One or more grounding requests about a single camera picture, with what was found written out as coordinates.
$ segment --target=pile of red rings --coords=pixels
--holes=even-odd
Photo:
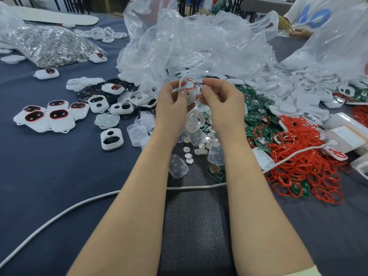
[[[317,125],[308,123],[304,118],[280,116],[280,120],[288,128],[288,132],[280,132],[272,137],[270,157],[275,163],[301,149],[324,144],[320,140],[320,133],[316,130]],[[274,137],[281,144],[275,143]],[[347,165],[346,162],[337,161],[323,154],[319,149],[310,149],[296,154],[265,176],[272,183],[272,189],[279,195],[300,198],[302,195],[300,182],[307,180],[312,195],[317,199],[330,204],[341,204],[344,198],[340,192],[337,170],[346,171],[343,167]],[[299,194],[292,192],[293,184],[299,187]]]
[[[352,117],[360,124],[368,127],[368,106],[354,106],[352,108]]]

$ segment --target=forearm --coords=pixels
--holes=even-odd
[[[153,135],[68,276],[156,275],[171,155]]]
[[[274,199],[245,133],[224,146],[232,251],[239,276],[286,275],[313,266]]]

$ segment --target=person in background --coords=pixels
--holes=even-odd
[[[278,28],[291,37],[308,40],[333,14],[366,1],[296,0],[290,10],[283,17],[279,17]]]
[[[211,109],[225,154],[237,275],[320,276],[248,144],[244,95],[225,80],[204,78],[202,82],[200,102]],[[179,81],[172,81],[161,89],[148,144],[67,276],[157,275],[170,157],[187,112],[195,105],[187,106],[184,90],[173,92],[178,86]]]

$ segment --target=person's right hand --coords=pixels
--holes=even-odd
[[[289,21],[281,15],[278,16],[278,28],[284,30],[288,34],[294,31]]]
[[[240,135],[245,137],[244,95],[223,79],[204,78],[200,102],[209,105],[214,130],[220,142]]]

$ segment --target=background person's hand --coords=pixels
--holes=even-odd
[[[186,123],[186,115],[195,107],[195,103],[186,105],[187,94],[173,92],[179,87],[179,80],[166,83],[159,93],[156,106],[156,124],[154,133],[159,134],[174,147],[178,136]]]
[[[290,22],[281,15],[278,16],[278,28],[284,30],[288,34],[294,31]]]
[[[200,102],[208,104],[211,120],[220,142],[239,134],[245,137],[244,95],[235,86],[223,79],[204,78]]]
[[[314,32],[306,29],[295,29],[294,32],[290,33],[290,37],[298,37],[300,39],[308,40],[313,34]]]

